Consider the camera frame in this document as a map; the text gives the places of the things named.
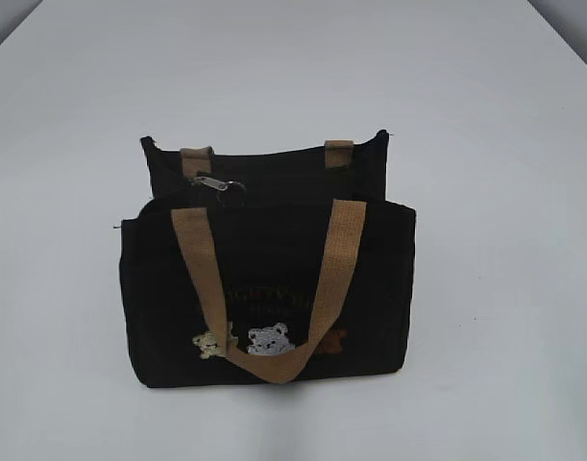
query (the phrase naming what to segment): gray wall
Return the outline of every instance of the gray wall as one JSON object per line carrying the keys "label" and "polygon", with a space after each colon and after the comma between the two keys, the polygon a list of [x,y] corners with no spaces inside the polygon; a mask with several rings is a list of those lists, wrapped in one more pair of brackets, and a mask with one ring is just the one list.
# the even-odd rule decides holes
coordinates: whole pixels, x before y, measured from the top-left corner
{"label": "gray wall", "polygon": [[587,63],[587,0],[530,0]]}
{"label": "gray wall", "polygon": [[[0,0],[0,43],[41,0]],[[530,0],[587,63],[587,0]]]}
{"label": "gray wall", "polygon": [[0,0],[0,44],[41,0]]}

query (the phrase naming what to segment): zipper pull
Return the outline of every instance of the zipper pull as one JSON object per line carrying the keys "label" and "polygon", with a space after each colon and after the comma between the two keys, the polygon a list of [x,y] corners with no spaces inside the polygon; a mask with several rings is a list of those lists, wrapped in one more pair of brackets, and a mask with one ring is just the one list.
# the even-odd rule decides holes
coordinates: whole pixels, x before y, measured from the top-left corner
{"label": "zipper pull", "polygon": [[207,176],[198,176],[192,181],[193,185],[206,185],[207,187],[211,187],[212,189],[216,189],[220,192],[224,192],[229,189],[230,183],[231,182],[218,181],[215,178],[209,178]]}
{"label": "zipper pull", "polygon": [[218,200],[218,202],[220,203],[220,205],[222,206],[230,206],[228,204],[228,202],[231,201],[231,198],[229,198],[227,201],[223,200],[223,197],[225,195],[229,194],[223,194],[223,192],[227,192],[228,190],[231,190],[232,187],[238,187],[239,191],[241,191],[242,193],[242,198],[241,198],[241,202],[240,204],[242,206],[245,205],[245,198],[246,198],[246,186],[244,184],[242,184],[241,182],[237,182],[237,181],[218,181],[215,178],[210,178],[208,176],[198,176],[197,178],[195,178],[194,180],[192,180],[190,182],[191,185],[206,185],[207,187],[211,187],[212,189],[216,189],[216,200]]}

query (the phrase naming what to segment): bear patch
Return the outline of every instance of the bear patch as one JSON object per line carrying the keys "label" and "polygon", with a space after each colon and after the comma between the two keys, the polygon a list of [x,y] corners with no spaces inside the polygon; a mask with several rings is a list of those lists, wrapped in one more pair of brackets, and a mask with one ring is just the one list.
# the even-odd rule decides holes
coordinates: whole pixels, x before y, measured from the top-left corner
{"label": "bear patch", "polygon": [[[229,331],[227,333],[228,339],[235,339],[235,337],[232,336],[233,323],[228,322],[228,326],[229,326]],[[225,356],[223,351],[216,344],[216,337],[209,330],[206,331],[205,333],[198,334],[197,336],[193,337],[193,344],[201,350],[201,354],[199,356],[203,359],[210,358],[210,357],[224,357]]]}
{"label": "bear patch", "polygon": [[251,328],[248,338],[253,342],[247,348],[252,355],[280,355],[293,351],[295,345],[289,343],[286,337],[288,328],[285,324],[277,323],[273,327]]}
{"label": "bear patch", "polygon": [[341,353],[343,351],[340,339],[347,337],[347,330],[344,328],[330,329],[319,345],[314,350],[314,353]]}

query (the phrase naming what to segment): black canvas bag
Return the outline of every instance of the black canvas bag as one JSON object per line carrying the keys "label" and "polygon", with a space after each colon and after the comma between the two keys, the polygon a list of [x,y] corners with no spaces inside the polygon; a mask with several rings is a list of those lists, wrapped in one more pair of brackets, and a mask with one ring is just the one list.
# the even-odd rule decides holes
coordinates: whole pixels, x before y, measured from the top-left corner
{"label": "black canvas bag", "polygon": [[[300,372],[280,380],[258,377],[220,356],[222,350],[215,347],[217,341],[202,311],[197,274],[191,276],[193,268],[189,271],[181,243],[199,239],[192,224],[197,218],[187,218],[190,227],[176,231],[175,215],[205,213],[203,222],[213,238],[220,276],[213,285],[222,286],[231,322],[227,334],[237,338],[228,348],[250,356],[245,352],[271,345],[271,341],[265,344],[265,338],[280,338],[276,347],[281,349],[298,349],[308,341],[332,206],[183,208],[124,221],[120,279],[137,377],[149,387],[176,387],[374,375],[400,369],[412,293],[415,212],[386,202],[362,205],[358,251],[341,312]],[[194,270],[200,275],[208,272],[201,262]],[[260,341],[252,339],[253,331]]]}
{"label": "black canvas bag", "polygon": [[[342,145],[336,163],[353,143]],[[282,383],[402,367],[415,211],[352,200],[367,184],[351,165],[263,157],[268,167],[251,157],[250,172],[234,161],[224,181],[195,164],[195,177],[123,221],[129,354],[147,386]],[[282,169],[294,163],[298,170]]]}
{"label": "black canvas bag", "polygon": [[197,176],[244,183],[256,178],[280,180],[282,188],[271,188],[270,196],[277,198],[284,191],[303,193],[307,175],[313,178],[323,175],[325,185],[321,190],[337,182],[338,198],[384,200],[388,143],[389,134],[380,130],[374,138],[361,144],[328,140],[323,146],[298,151],[224,156],[214,154],[211,147],[163,151],[152,137],[141,139],[155,199],[186,189],[189,181]]}

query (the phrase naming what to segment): tan webbing handle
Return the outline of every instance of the tan webbing handle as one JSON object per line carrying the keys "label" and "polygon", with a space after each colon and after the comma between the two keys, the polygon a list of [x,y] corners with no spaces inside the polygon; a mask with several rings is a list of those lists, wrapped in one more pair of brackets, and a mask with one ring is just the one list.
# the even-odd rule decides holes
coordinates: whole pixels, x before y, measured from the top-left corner
{"label": "tan webbing handle", "polygon": [[199,171],[211,173],[212,165],[209,156],[213,152],[213,149],[209,146],[201,149],[182,147],[180,157],[182,159],[182,173],[184,177],[195,178]]}
{"label": "tan webbing handle", "polygon": [[340,315],[357,261],[365,222],[364,202],[333,201],[323,264],[310,315],[308,340],[276,356],[247,354],[227,338],[227,308],[214,241],[205,208],[174,209],[172,221],[204,318],[226,358],[269,382],[285,383],[304,368],[317,345]]}
{"label": "tan webbing handle", "polygon": [[353,163],[352,141],[328,140],[325,141],[325,167],[336,168]]}

